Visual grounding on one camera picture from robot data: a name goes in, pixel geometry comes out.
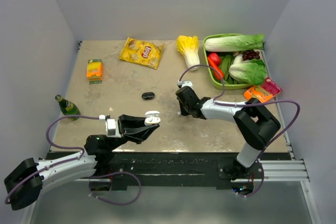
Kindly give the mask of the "orange carrot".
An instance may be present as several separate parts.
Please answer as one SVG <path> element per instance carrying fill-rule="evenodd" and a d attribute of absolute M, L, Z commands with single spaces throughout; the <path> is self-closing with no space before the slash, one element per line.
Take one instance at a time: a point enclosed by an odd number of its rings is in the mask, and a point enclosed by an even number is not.
<path fill-rule="evenodd" d="M 212 69 L 213 69 L 215 79 L 218 80 L 218 81 L 224 80 L 225 75 L 220 70 L 220 68 L 218 67 L 216 62 L 211 57 L 207 57 L 207 60 L 208 60 L 209 66 L 212 67 Z"/>

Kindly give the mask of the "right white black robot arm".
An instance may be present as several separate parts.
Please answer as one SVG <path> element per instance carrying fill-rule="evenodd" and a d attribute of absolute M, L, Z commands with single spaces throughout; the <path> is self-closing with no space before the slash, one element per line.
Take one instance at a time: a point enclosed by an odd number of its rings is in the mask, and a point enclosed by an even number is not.
<path fill-rule="evenodd" d="M 224 171 L 232 180 L 250 175 L 253 164 L 280 130 L 279 121 L 255 98 L 247 102 L 223 103 L 209 97 L 200 99 L 189 84 L 179 84 L 178 88 L 175 94 L 182 116 L 191 115 L 196 119 L 236 123 L 245 144 Z"/>

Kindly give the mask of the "dark green spinach leaves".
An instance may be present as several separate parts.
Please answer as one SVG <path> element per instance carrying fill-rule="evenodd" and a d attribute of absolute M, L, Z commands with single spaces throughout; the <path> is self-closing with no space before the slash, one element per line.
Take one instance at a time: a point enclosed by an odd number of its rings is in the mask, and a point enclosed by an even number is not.
<path fill-rule="evenodd" d="M 220 69 L 224 74 L 224 83 L 225 84 L 238 84 L 238 82 L 233 79 L 229 74 L 229 68 L 234 63 L 240 63 L 243 60 L 243 55 L 239 54 L 237 56 L 225 55 L 222 57 L 222 63 L 220 64 Z"/>

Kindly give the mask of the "long green white cabbage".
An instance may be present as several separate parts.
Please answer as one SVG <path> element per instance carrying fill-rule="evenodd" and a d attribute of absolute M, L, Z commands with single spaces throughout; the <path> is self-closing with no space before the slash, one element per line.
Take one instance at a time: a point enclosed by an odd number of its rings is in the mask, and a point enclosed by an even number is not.
<path fill-rule="evenodd" d="M 234 52 L 251 49 L 263 49 L 264 34 L 219 35 L 206 38 L 204 49 L 210 52 Z"/>

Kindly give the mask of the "yellow napa cabbage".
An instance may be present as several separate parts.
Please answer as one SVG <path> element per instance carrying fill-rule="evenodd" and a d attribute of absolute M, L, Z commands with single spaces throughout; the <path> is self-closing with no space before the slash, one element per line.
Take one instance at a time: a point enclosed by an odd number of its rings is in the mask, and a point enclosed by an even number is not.
<path fill-rule="evenodd" d="M 190 71 L 196 71 L 197 65 L 200 64 L 198 37 L 181 35 L 176 40 L 176 47 L 183 56 L 187 68 L 190 68 Z"/>

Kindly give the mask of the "green lettuce head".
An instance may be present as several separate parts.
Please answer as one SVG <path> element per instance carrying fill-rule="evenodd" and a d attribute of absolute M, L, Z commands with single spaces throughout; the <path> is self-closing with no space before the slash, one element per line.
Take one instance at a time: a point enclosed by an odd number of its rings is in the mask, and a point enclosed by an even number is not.
<path fill-rule="evenodd" d="M 267 76 L 267 70 L 262 60 L 246 60 L 234 63 L 229 68 L 229 75 L 238 83 L 260 85 Z"/>

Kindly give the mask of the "white earbud charging case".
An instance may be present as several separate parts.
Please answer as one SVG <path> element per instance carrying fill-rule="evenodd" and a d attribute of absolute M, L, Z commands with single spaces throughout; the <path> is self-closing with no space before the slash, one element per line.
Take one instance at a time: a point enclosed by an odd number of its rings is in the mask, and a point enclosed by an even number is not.
<path fill-rule="evenodd" d="M 144 124 L 146 126 L 159 124 L 161 122 L 159 111 L 147 111 L 145 113 Z"/>

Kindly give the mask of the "yellow Lays chips bag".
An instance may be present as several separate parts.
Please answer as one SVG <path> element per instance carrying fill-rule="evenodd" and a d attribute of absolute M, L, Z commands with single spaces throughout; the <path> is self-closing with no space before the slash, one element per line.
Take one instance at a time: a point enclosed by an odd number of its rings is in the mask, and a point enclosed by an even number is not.
<path fill-rule="evenodd" d="M 162 58 L 163 48 L 163 44 L 157 46 L 147 41 L 128 37 L 121 50 L 119 59 L 151 69 L 157 69 Z"/>

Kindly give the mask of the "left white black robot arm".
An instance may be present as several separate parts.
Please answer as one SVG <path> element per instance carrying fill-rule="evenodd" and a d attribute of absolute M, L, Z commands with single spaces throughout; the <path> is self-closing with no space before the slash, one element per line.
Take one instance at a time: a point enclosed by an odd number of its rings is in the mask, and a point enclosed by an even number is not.
<path fill-rule="evenodd" d="M 76 146 L 75 153 L 57 159 L 28 158 L 22 161 L 5 179 L 5 204 L 13 210 L 34 203 L 40 193 L 80 178 L 103 178 L 115 156 L 114 150 L 127 142 L 141 144 L 160 126 L 159 111 L 148 111 L 144 117 L 121 115 L 117 120 L 109 115 L 94 117 L 104 121 L 106 134 L 90 135 L 84 147 Z"/>

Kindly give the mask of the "black base mount frame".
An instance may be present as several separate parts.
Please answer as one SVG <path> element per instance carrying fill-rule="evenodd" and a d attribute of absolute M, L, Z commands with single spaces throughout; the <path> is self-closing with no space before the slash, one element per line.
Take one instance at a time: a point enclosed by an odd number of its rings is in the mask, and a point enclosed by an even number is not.
<path fill-rule="evenodd" d="M 213 187 L 231 190 L 242 186 L 231 182 L 225 167 L 236 153 L 114 152 L 112 159 L 99 165 L 96 176 L 125 171 L 133 173 L 143 187 Z"/>

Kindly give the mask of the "green glass bottle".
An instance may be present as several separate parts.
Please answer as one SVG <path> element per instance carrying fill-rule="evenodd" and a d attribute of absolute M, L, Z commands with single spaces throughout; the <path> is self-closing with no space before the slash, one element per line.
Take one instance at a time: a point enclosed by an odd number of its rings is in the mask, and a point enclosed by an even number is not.
<path fill-rule="evenodd" d="M 58 102 L 63 115 L 80 115 L 80 110 L 71 101 L 63 98 L 61 95 L 56 95 L 55 100 Z"/>

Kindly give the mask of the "red pepper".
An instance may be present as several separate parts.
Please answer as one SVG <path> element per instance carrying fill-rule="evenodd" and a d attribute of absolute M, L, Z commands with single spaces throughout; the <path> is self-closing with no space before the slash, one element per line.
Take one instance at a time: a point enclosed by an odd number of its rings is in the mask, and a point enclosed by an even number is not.
<path fill-rule="evenodd" d="M 221 58 L 219 57 L 219 55 L 215 52 L 211 52 L 208 55 L 209 59 L 211 59 L 215 65 L 219 66 L 222 63 Z"/>

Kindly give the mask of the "orange pink snack packet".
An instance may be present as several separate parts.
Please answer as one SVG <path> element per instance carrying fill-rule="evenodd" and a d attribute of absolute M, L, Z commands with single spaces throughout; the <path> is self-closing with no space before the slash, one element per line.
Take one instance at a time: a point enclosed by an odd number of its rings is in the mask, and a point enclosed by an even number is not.
<path fill-rule="evenodd" d="M 244 92 L 245 99 L 256 98 L 260 102 L 268 102 L 282 92 L 282 88 L 271 78 L 267 77 L 264 82 L 257 86 L 252 86 Z"/>

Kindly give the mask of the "black earbud charging case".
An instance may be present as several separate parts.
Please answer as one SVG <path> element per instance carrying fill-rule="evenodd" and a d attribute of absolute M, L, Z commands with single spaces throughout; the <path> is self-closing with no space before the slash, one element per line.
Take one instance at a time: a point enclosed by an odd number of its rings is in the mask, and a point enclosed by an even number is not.
<path fill-rule="evenodd" d="M 142 93 L 141 97 L 143 100 L 152 100 L 155 98 L 155 94 L 154 92 L 145 92 Z"/>

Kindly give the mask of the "dark purple grapes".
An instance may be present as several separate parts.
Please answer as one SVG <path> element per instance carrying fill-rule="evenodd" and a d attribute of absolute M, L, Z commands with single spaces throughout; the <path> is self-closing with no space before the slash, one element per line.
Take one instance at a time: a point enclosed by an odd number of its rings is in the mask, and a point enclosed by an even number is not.
<path fill-rule="evenodd" d="M 252 60 L 252 59 L 260 59 L 260 52 L 255 50 L 246 50 L 243 51 L 243 61 Z"/>

